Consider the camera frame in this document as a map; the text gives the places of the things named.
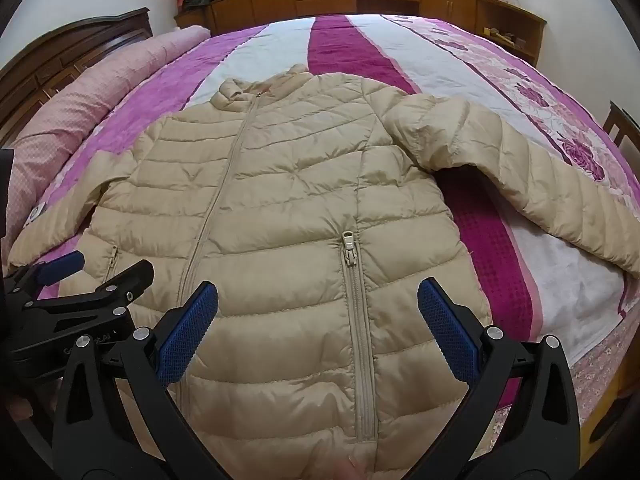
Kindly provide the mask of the person left hand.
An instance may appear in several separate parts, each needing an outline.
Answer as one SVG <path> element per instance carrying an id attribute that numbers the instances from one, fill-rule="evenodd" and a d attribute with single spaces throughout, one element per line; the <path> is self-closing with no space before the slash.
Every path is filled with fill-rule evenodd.
<path id="1" fill-rule="evenodd" d="M 31 396 L 29 399 L 11 396 L 6 401 L 6 408 L 14 422 L 22 422 L 35 415 L 52 418 L 55 405 L 55 396 Z"/>

